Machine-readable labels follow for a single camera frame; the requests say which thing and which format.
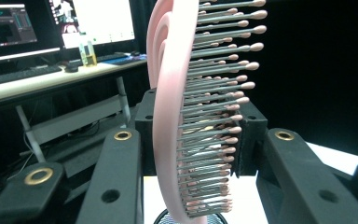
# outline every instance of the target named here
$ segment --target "computer mouse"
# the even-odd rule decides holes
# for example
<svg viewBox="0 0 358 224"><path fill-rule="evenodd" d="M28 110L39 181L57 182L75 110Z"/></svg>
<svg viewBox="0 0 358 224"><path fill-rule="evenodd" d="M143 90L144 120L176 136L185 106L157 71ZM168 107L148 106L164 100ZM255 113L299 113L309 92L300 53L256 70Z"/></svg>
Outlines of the computer mouse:
<svg viewBox="0 0 358 224"><path fill-rule="evenodd" d="M133 51L131 52L131 56L139 56L140 53L138 51Z"/></svg>
<svg viewBox="0 0 358 224"><path fill-rule="evenodd" d="M79 69L78 69L78 67L75 66L75 65L68 64L68 65L65 66L65 69L64 69L64 70L65 70L66 73L75 73L75 72L77 72Z"/></svg>

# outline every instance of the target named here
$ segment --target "desk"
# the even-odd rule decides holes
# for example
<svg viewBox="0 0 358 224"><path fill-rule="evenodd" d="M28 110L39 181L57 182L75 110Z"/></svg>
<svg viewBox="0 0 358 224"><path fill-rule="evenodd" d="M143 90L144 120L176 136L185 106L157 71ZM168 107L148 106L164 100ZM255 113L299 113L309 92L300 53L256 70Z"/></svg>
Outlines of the desk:
<svg viewBox="0 0 358 224"><path fill-rule="evenodd" d="M65 73L61 71L39 77L3 83L0 84L0 109L16 107L23 129L31 143L33 153L36 155L38 161L45 161L45 157L39 146L40 144L46 143L47 141L121 110L125 115L125 123L127 124L130 121L131 114L123 78L119 72L145 63L146 60L124 65L98 63L97 66L94 67L81 66L76 73ZM21 107L21 104L24 102L45 95L51 95L58 91L65 91L71 87L85 84L98 78L108 77L116 78L118 95L55 119L36 124L33 127L28 123L28 119Z"/></svg>

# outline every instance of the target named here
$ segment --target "cable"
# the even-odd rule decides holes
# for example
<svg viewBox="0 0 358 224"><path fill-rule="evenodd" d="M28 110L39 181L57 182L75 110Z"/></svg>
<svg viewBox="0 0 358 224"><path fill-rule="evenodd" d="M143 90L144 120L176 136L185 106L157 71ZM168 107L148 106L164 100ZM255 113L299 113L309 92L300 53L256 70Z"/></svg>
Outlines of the cable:
<svg viewBox="0 0 358 224"><path fill-rule="evenodd" d="M25 137L25 132L22 134L22 140L24 140L24 144L28 147L28 149L30 149L32 151L32 147L29 145L29 143L27 142L27 139Z"/></svg>
<svg viewBox="0 0 358 224"><path fill-rule="evenodd" d="M97 126L97 130L95 130L94 133L90 133L90 134L87 134L87 135L83 135L83 136L77 136L77 135L80 135L82 133L85 133L85 132L88 132L90 131L92 128L94 128L95 126ZM98 131L100 131L100 121L97 120L95 123L93 123L86 131L83 131L81 133L77 133L77 134L74 134L72 135L73 138L84 138L84 137L91 137L93 135L95 135Z"/></svg>
<svg viewBox="0 0 358 224"><path fill-rule="evenodd" d="M36 109L38 108L39 106L39 101L36 101L36 104L34 105L34 111L32 112L32 115L31 117L28 119L28 123L31 125L31 121L32 119L34 118L34 113L36 112Z"/></svg>
<svg viewBox="0 0 358 224"><path fill-rule="evenodd" d="M28 157L28 159L25 161L25 163L22 165L22 167L20 168L20 170L15 174L15 175L12 175L10 177L7 178L7 180L15 177L16 175L18 175L24 168L25 166L27 165L28 161L32 158L32 156L34 155L34 153L31 153L31 155Z"/></svg>

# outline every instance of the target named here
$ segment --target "desk leg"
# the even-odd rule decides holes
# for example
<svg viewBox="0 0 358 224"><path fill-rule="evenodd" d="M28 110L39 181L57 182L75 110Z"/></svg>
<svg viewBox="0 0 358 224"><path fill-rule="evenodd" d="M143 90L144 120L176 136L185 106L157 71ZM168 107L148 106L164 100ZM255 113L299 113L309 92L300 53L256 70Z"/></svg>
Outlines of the desk leg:
<svg viewBox="0 0 358 224"><path fill-rule="evenodd" d="M116 78L116 82L117 82L117 87L118 87L118 94L120 95L121 108L123 110L123 114L126 119L125 120L126 126L128 127L128 125L130 123L130 119L131 119L131 114L130 114L129 102L127 100L126 89L124 88L123 77Z"/></svg>
<svg viewBox="0 0 358 224"><path fill-rule="evenodd" d="M25 134L27 135L27 138L31 143L32 151L36 155L37 160L39 162L46 161L45 156L43 156L42 149L40 149L39 144L36 142L36 139L34 138L34 133L31 130L30 124L28 123L28 119L25 117L21 105L16 106L16 110L17 113L19 114L22 127L24 128Z"/></svg>

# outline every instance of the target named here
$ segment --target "white desk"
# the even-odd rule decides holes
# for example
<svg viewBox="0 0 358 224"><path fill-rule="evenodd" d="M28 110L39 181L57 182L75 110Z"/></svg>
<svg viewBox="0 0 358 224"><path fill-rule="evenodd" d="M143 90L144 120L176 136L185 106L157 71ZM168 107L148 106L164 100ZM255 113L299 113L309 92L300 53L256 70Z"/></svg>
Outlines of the white desk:
<svg viewBox="0 0 358 224"><path fill-rule="evenodd" d="M94 67L80 66L78 72L75 73L65 73L61 71L39 77L30 77L3 83L0 84L0 105L10 105L13 104L12 102L16 101L17 98L21 98L24 95L37 95L38 92L42 90L48 90L59 86L63 86L64 88L67 84L76 84L80 81L87 81L94 77L116 77L118 95L55 119L36 124L33 127L28 123L28 119L22 110L21 102L18 102L15 105L24 131L31 143L33 153L36 155L38 161L45 161L45 157L39 146L40 144L46 143L47 141L79 129L99 119L103 119L118 111L123 111L125 124L128 124L131 114L127 93L124 88L123 78L118 72L145 63L146 60L124 65L98 63L97 66Z"/></svg>

